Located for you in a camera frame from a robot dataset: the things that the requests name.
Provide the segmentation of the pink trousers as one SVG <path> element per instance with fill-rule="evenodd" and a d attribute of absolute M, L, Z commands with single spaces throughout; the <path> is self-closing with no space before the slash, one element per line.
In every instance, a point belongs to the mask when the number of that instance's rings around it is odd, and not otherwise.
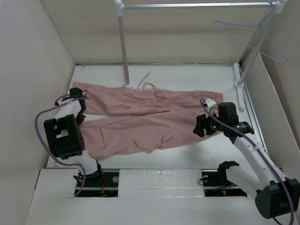
<path fill-rule="evenodd" d="M 130 89 L 73 83 L 87 91 L 86 114 L 99 116 L 80 126 L 92 158 L 150 153 L 200 142 L 202 138 L 193 133 L 197 116 L 204 113 L 200 100 L 223 101 L 218 92 L 147 89 L 145 84 L 141 81 L 137 89 Z"/>

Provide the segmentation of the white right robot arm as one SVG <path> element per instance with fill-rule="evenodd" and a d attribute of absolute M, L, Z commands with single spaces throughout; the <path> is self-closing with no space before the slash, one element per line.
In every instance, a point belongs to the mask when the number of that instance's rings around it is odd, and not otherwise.
<path fill-rule="evenodd" d="M 300 201 L 300 183 L 290 179 L 271 160 L 247 122 L 241 122 L 236 106 L 232 102 L 216 103 L 214 100 L 201 99 L 205 111 L 196 118 L 194 134 L 203 138 L 221 132 L 242 153 L 255 172 L 246 172 L 235 161 L 224 161 L 217 169 L 217 180 L 226 185 L 229 182 L 241 188 L 254 199 L 261 216 L 273 219 L 290 214 L 289 224 L 294 223 L 295 212 Z"/>

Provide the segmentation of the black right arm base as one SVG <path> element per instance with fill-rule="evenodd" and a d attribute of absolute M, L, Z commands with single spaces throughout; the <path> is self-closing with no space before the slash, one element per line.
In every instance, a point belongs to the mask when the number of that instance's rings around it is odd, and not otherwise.
<path fill-rule="evenodd" d="M 227 179 L 226 170 L 239 166 L 235 161 L 224 161 L 217 169 L 202 170 L 198 184 L 204 188 L 205 197 L 247 197 L 247 194 Z"/>

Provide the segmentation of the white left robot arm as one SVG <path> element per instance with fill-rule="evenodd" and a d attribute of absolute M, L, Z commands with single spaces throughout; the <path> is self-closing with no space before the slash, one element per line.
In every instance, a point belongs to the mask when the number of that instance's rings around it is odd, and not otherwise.
<path fill-rule="evenodd" d="M 44 129 L 50 152 L 65 166 L 81 165 L 86 178 L 94 186 L 104 182 L 104 172 L 99 162 L 85 149 L 80 125 L 84 122 L 87 91 L 71 88 L 69 93 L 55 101 L 58 109 L 52 119 L 44 121 Z"/>

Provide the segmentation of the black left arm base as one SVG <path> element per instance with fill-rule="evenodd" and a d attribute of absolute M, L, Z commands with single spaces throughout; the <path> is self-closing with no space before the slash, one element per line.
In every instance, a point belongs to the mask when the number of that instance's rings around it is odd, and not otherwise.
<path fill-rule="evenodd" d="M 106 170 L 104 176 L 87 175 L 82 190 L 83 176 L 79 174 L 74 176 L 76 188 L 74 194 L 80 192 L 76 197 L 118 197 L 119 190 L 119 170 Z"/>

